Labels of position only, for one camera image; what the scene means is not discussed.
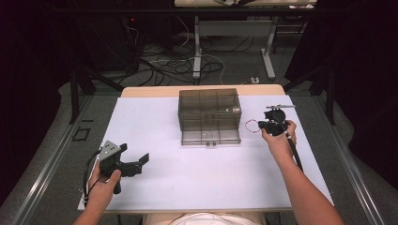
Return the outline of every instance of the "white desk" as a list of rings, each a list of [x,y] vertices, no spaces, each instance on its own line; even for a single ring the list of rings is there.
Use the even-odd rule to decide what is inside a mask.
[[[236,87],[239,94],[241,144],[181,146],[178,91],[229,87]],[[282,175],[266,142],[260,133],[245,128],[250,119],[264,120],[266,106],[277,104],[292,104],[279,85],[127,88],[117,101],[101,145],[107,140],[126,143],[123,162],[136,161],[146,153],[150,160],[142,174],[121,179],[122,192],[113,197],[107,212],[291,210]],[[295,109],[284,111],[298,125],[297,149],[306,175],[331,201]]]
[[[255,0],[245,7],[277,7],[315,5],[316,0]],[[176,7],[184,8],[209,8],[225,7],[213,0],[175,0]],[[267,37],[266,48],[261,49],[264,65],[268,78],[275,79],[275,72],[269,58],[272,41],[275,36],[278,18],[272,21],[200,21],[195,17],[195,60],[193,63],[193,78],[200,78],[202,49],[200,47],[200,36],[254,36]]]

